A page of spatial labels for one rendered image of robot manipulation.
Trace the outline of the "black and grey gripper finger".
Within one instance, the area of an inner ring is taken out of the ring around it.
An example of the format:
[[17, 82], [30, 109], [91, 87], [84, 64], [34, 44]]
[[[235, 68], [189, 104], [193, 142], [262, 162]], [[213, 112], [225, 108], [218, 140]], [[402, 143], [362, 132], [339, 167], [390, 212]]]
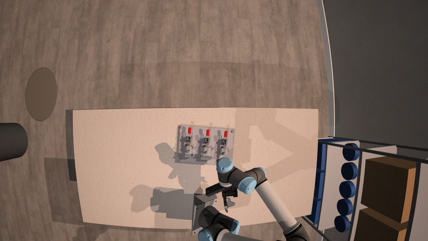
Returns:
[[232, 202], [230, 200], [230, 198], [226, 198], [225, 196], [223, 196], [223, 201], [224, 201], [224, 208], [225, 208], [226, 212], [228, 212], [229, 207], [232, 207], [235, 205], [235, 203]]

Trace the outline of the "grey toggle clamp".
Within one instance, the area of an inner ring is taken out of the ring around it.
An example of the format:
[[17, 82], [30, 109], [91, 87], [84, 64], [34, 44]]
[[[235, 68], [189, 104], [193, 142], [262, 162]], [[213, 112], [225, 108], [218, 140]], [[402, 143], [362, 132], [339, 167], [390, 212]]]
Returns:
[[[225, 145], [225, 151], [226, 151], [226, 143], [227, 143], [227, 131], [225, 131], [224, 133], [224, 137], [226, 137], [226, 139], [221, 139], [221, 145]], [[226, 142], [226, 143], [225, 143]], [[225, 156], [225, 152], [223, 152], [223, 156]]]

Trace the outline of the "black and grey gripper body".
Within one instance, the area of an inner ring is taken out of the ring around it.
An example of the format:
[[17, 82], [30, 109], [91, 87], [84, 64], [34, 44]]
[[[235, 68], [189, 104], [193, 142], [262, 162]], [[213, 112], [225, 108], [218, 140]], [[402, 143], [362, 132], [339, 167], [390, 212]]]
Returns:
[[222, 191], [222, 196], [225, 195], [225, 197], [227, 197], [227, 196], [237, 197], [237, 188], [234, 187], [233, 185], [231, 185], [229, 187], [223, 187], [223, 186], [221, 186], [221, 187], [225, 188], [225, 189], [228, 188], [228, 189]]

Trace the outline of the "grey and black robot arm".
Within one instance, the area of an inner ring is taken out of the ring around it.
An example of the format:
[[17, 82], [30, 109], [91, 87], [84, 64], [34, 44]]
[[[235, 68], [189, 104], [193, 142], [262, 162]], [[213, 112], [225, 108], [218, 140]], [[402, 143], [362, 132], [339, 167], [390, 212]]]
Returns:
[[[296, 221], [266, 179], [266, 171], [263, 168], [252, 168], [243, 172], [233, 166], [230, 158], [223, 157], [217, 161], [216, 170], [219, 183], [205, 188], [206, 196], [209, 197], [226, 190], [221, 186], [233, 185], [245, 194], [250, 194], [255, 188], [283, 229], [286, 241], [311, 241], [302, 224]], [[223, 215], [212, 206], [207, 206], [202, 210], [198, 223], [203, 228], [198, 233], [198, 241], [263, 241], [237, 235], [240, 222]]]

